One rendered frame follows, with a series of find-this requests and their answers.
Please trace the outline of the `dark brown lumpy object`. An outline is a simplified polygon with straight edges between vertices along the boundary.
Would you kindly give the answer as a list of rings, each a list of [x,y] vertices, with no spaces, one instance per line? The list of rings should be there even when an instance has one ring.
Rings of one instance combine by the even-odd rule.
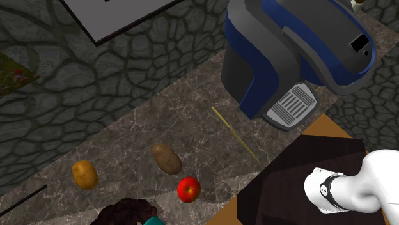
[[[90,225],[138,225],[157,216],[157,208],[145,199],[124,198],[103,208]]]

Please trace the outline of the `cream and brown small object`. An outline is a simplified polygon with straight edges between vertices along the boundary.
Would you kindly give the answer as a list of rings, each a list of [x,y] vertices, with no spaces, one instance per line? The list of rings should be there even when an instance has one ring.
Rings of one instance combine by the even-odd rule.
[[[365,1],[366,0],[350,0],[350,3],[352,5],[352,9],[353,9],[354,13],[358,13],[361,11],[361,8]]]

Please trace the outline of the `brown potato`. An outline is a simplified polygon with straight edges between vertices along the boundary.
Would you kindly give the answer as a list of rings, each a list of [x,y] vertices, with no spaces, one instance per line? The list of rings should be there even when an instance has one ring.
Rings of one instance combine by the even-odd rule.
[[[165,173],[177,175],[182,170],[182,161],[170,146],[157,143],[152,147],[152,155],[159,168]]]

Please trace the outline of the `grey framed wall picture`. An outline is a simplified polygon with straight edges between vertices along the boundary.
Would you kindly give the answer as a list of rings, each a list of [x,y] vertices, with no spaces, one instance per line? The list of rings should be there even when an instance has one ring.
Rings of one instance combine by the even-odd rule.
[[[95,46],[183,0],[59,0]]]

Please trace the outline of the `yellow thin stick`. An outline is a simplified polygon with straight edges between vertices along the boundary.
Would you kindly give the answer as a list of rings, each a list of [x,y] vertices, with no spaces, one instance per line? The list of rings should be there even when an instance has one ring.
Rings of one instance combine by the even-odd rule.
[[[246,149],[246,151],[257,161],[257,163],[261,163],[258,158],[255,156],[255,154],[249,149],[249,147],[246,145],[245,142],[238,136],[236,131],[234,131],[233,127],[221,116],[221,114],[217,111],[215,107],[212,107],[213,112],[216,114],[216,116],[229,128],[230,132],[233,134],[233,136],[236,138],[236,140]]]

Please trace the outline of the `yellow potato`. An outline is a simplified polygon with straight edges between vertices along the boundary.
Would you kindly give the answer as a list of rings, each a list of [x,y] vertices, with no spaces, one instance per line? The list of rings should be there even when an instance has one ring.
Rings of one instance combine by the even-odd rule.
[[[95,167],[87,160],[81,160],[76,162],[72,166],[72,175],[74,178],[74,182],[82,190],[94,189],[99,181]]]

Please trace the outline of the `thin black rod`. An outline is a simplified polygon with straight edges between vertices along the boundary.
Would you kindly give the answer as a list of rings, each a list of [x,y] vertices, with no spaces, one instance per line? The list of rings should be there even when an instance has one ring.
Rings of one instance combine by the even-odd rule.
[[[29,200],[30,198],[32,198],[33,196],[37,195],[38,193],[40,193],[41,191],[43,191],[44,189],[46,189],[48,187],[48,185],[43,185],[42,187],[40,187],[39,189],[35,190],[34,192],[30,193],[29,195],[27,195],[26,197],[22,198],[21,200],[19,200],[18,202],[16,202],[15,204],[13,204],[12,206],[8,207],[7,209],[3,210],[2,212],[0,212],[0,217],[4,216],[5,214],[7,214],[8,212],[12,211],[14,208],[18,207],[19,205],[21,205],[22,203],[26,202],[27,200]]]

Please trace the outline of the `red apple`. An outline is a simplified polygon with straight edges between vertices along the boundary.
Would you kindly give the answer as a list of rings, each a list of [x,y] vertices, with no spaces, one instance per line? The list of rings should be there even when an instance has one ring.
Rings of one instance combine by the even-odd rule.
[[[201,185],[196,178],[188,176],[180,180],[176,191],[181,201],[192,203],[201,194]]]

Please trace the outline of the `blue and grey coffee machine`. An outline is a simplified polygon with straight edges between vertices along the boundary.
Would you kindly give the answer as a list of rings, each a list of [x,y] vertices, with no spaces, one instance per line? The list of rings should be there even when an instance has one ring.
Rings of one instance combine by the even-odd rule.
[[[230,0],[221,82],[251,120],[288,132],[370,79],[375,44],[350,0]]]

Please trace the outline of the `dark robot stand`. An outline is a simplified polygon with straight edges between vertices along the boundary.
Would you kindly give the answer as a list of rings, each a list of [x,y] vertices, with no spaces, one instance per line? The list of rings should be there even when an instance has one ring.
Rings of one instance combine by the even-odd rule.
[[[239,192],[238,220],[242,225],[386,225],[381,211],[323,214],[304,191],[314,168],[355,175],[365,155],[360,139],[299,136]]]

